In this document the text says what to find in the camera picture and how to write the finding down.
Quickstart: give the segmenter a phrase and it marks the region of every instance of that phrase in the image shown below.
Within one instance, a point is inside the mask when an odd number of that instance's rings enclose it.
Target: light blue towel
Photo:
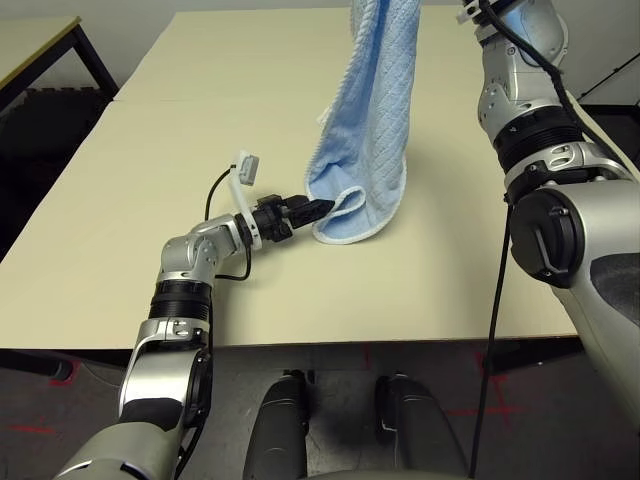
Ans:
[[[352,5],[353,54],[305,177],[310,197],[336,201],[313,227],[321,242],[363,240],[398,209],[419,17],[420,0]]]

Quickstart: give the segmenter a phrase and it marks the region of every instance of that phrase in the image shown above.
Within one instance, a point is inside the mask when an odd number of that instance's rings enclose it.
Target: black cable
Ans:
[[[216,188],[218,188],[218,185],[220,185],[222,183],[222,181],[227,177],[227,175],[229,175],[231,173],[231,169],[234,168],[235,165],[231,165],[230,168],[227,168],[224,172],[222,172],[222,175],[220,175],[218,177],[218,179],[213,182],[213,185],[211,185],[211,188],[209,189],[209,194],[207,195],[207,202],[205,204],[205,208],[204,208],[204,220],[205,222],[207,220],[209,220],[209,211],[211,209],[211,200],[213,199],[213,194],[216,191]],[[245,259],[247,262],[247,266],[245,268],[244,274],[241,277],[238,277],[236,275],[216,275],[216,278],[219,278],[221,280],[234,280],[237,282],[242,282],[243,280],[246,280],[247,278],[249,278],[249,274],[251,273],[251,246],[246,247],[245,246],[245,250],[244,250],[244,255],[245,255]]]
[[[478,451],[480,449],[480,434],[482,432],[482,421],[487,404],[487,387],[491,377],[491,360],[496,341],[496,325],[498,324],[498,311],[500,309],[500,297],[502,296],[502,285],[504,274],[507,268],[507,254],[509,252],[509,224],[511,223],[512,207],[507,208],[507,217],[504,222],[504,238],[502,240],[502,254],[500,255],[500,269],[498,270],[498,280],[496,291],[493,297],[493,308],[491,310],[491,324],[489,326],[489,340],[487,342],[487,352],[483,362],[482,383],[480,386],[480,400],[478,402],[478,415],[476,416],[476,426],[473,432],[473,446],[471,447],[471,461],[469,462],[469,478],[475,478],[478,466]]]
[[[189,440],[189,445],[187,446],[184,454],[180,458],[178,465],[176,466],[176,473],[173,476],[174,480],[178,480],[178,477],[184,470],[184,467],[187,466],[187,462],[191,458],[191,454],[196,449],[196,445],[198,444],[198,440],[200,440],[200,435],[202,435],[202,431],[204,430],[204,420],[196,427],[195,432],[193,432],[193,436],[191,440]]]
[[[213,182],[213,185],[211,185],[211,189],[209,189],[209,195],[207,195],[207,203],[205,204],[205,207],[204,207],[205,222],[209,220],[209,209],[211,208],[211,199],[213,198],[213,194],[216,191],[216,188],[218,188],[218,185],[220,185],[220,183],[222,183],[222,180],[224,180],[225,177],[230,173],[231,173],[231,169],[227,168],[224,172],[222,172],[222,175],[220,175],[218,179],[215,182]]]
[[[600,85],[602,85],[603,83],[605,83],[607,80],[609,80],[611,77],[613,77],[616,73],[620,72],[620,70],[628,67],[629,65],[631,65],[633,63],[634,60],[636,60],[637,58],[640,58],[640,52],[636,53],[633,57],[631,57],[629,60],[627,60],[626,62],[624,62],[622,65],[620,65],[619,67],[616,67],[613,69],[613,71],[607,75],[606,77],[604,77],[602,80],[600,80],[598,83],[596,83],[594,86],[592,86],[590,89],[588,89],[586,92],[582,92],[582,94],[576,98],[576,100],[579,102],[580,100],[582,100],[584,97],[586,97],[587,95],[589,95],[591,92],[593,92],[596,88],[598,88]]]
[[[209,300],[209,355],[213,355],[213,302],[211,300]],[[196,446],[198,445],[198,440],[200,440],[200,436],[202,435],[202,432],[204,431],[204,425],[205,422],[207,420],[207,417],[209,416],[209,411],[211,409],[211,400],[209,399],[209,402],[207,403],[207,411],[202,415],[202,421],[201,423],[196,427],[195,432],[193,432],[193,436],[191,437],[191,440],[189,440],[189,445],[187,445],[187,448],[181,452],[180,455],[180,461],[178,462],[178,465],[176,466],[176,473],[174,475],[174,480],[178,480],[178,477],[180,476],[180,474],[182,473],[182,471],[184,470],[184,467],[187,466],[187,462],[189,462],[189,459],[191,458],[191,455],[193,454],[193,452],[196,449]]]
[[[551,78],[551,83],[553,84],[553,88],[556,91],[556,95],[558,95],[558,100],[560,100],[560,104],[562,108],[565,110],[569,118],[573,121],[573,123],[582,130],[587,137],[589,137],[593,143],[598,145],[602,152],[607,155],[611,160],[615,160],[620,165],[624,165],[622,160],[618,156],[617,153],[613,151],[613,149],[607,145],[607,143],[602,140],[596,132],[594,132],[586,123],[582,121],[578,113],[573,108],[571,104],[571,100],[569,100],[569,96],[567,95],[567,91],[562,84],[562,75],[560,70],[553,65],[549,60],[544,58],[540,52],[538,52],[535,48],[533,48],[527,41],[525,41],[522,37],[520,37],[517,33],[507,27],[502,20],[496,15],[489,4],[489,0],[479,0],[478,6],[482,13],[484,13],[489,23],[504,37],[506,37],[511,43],[513,43],[520,50],[524,51],[527,55],[529,55],[540,67],[549,75]]]
[[[249,278],[249,275],[251,274],[251,247],[245,247],[244,256],[247,262],[247,267],[245,268],[244,274],[241,277],[237,277],[235,275],[219,274],[216,275],[216,278],[219,278],[221,280],[235,280],[237,282],[242,282],[243,280]]]

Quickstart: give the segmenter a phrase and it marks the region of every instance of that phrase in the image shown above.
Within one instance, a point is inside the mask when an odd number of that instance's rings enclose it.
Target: floor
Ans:
[[[379,374],[396,370],[429,387],[468,456],[482,350],[474,342],[219,350],[213,411],[182,478],[241,478],[257,407],[285,368],[316,371],[307,436],[310,475],[392,467],[392,451],[374,439],[372,389]],[[115,420],[121,372],[90,368],[79,366],[65,385],[0,369],[3,480],[51,478],[84,441]],[[609,390],[584,355],[577,355],[494,378],[477,478],[637,480],[639,451],[637,434]]]

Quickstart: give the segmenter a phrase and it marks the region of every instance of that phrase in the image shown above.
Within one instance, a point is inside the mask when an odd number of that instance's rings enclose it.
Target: white connector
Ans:
[[[258,172],[258,163],[260,159],[255,155],[250,155],[247,152],[240,152],[245,154],[240,164],[240,171],[238,172],[238,178],[243,185],[253,185],[256,180],[256,173]]]
[[[247,199],[244,198],[241,186],[241,184],[253,185],[258,170],[258,157],[244,150],[240,150],[235,160],[234,166],[231,167],[231,171],[229,172],[229,188],[231,188],[233,200],[244,217],[244,221],[247,223],[247,227],[251,233],[251,246],[253,250],[260,250],[262,248],[260,231],[258,230],[256,220],[251,214]]]

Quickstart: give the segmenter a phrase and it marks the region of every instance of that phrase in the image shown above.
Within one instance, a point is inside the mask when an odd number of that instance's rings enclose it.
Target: black cylinder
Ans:
[[[493,147],[507,173],[520,160],[544,148],[582,140],[580,129],[562,107],[543,107],[507,123],[493,141]]]
[[[149,318],[185,317],[209,319],[211,287],[193,280],[165,280],[156,284]]]

